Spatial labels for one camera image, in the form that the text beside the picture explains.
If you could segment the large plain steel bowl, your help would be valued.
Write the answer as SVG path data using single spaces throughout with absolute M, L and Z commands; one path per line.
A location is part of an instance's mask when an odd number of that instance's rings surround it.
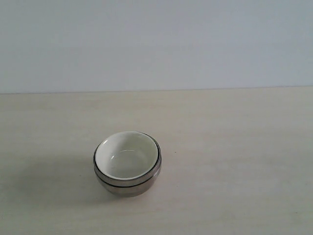
M 100 177 L 96 174 L 96 178 L 98 182 L 110 193 L 119 196 L 119 197 L 135 197 L 138 195 L 141 195 L 148 191 L 153 184 L 155 183 L 156 179 L 158 178 L 159 174 L 161 172 L 161 168 L 159 168 L 156 173 L 149 178 L 147 181 L 134 185 L 134 186 L 129 186 L 129 187 L 118 187 L 114 185 L 110 185 L 100 179 Z

